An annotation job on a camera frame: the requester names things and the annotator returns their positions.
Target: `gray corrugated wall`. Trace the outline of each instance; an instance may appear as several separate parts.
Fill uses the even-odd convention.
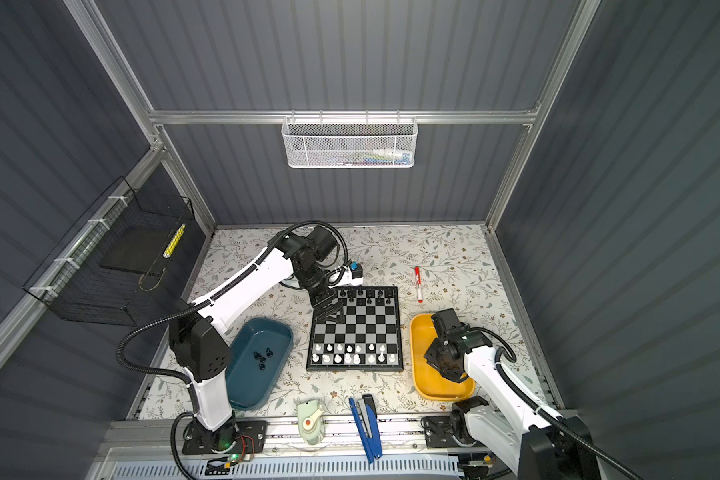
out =
[[[156,109],[532,108],[575,0],[100,2]],[[167,127],[219,224],[482,220],[519,126],[421,126],[411,169],[294,170],[274,127]]]
[[[141,191],[176,194],[162,167]],[[205,236],[193,222],[156,293],[150,318],[175,311]],[[85,476],[110,421],[125,418],[142,375],[117,364],[114,351],[130,327],[65,322],[46,313],[0,370],[0,478]],[[149,364],[163,331],[128,347]]]
[[[170,125],[220,224],[483,220],[520,125],[422,126],[413,168],[296,169],[280,127]]]
[[[62,2],[0,1],[0,321],[148,143]]]
[[[531,108],[574,0],[107,0],[162,110]]]
[[[720,1],[601,6],[498,235],[594,439],[720,478]]]
[[[22,283],[148,144],[61,1],[0,0],[0,321]],[[163,168],[145,189],[173,191]],[[202,246],[185,235],[162,314]],[[142,377],[119,367],[129,329],[44,315],[0,370],[0,478],[82,478]],[[134,341],[149,362],[160,332]]]

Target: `yellow plastic tray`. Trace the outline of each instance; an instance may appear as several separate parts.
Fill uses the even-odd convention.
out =
[[[427,351],[437,334],[432,325],[432,314],[416,315],[411,321],[411,353],[413,356],[413,385],[427,400],[457,402],[474,394],[474,380],[453,383],[440,376],[437,370],[427,365],[424,352]]]

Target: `red marker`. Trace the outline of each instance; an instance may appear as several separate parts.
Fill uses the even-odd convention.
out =
[[[418,267],[416,267],[416,287],[418,288],[418,302],[423,303],[424,298],[422,297],[422,276],[418,273]]]

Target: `wire mesh basket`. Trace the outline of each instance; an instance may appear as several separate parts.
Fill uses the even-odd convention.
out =
[[[29,278],[24,290],[62,320],[139,326],[170,275],[181,237],[197,228],[185,197],[128,190],[72,251],[53,260],[52,274]]]
[[[336,124],[286,118],[282,139],[294,168],[410,168],[418,125],[410,122]]]

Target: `light green pencil sharpener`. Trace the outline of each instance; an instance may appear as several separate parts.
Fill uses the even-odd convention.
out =
[[[296,406],[298,434],[309,445],[317,445],[326,434],[322,414],[319,400],[309,400]]]

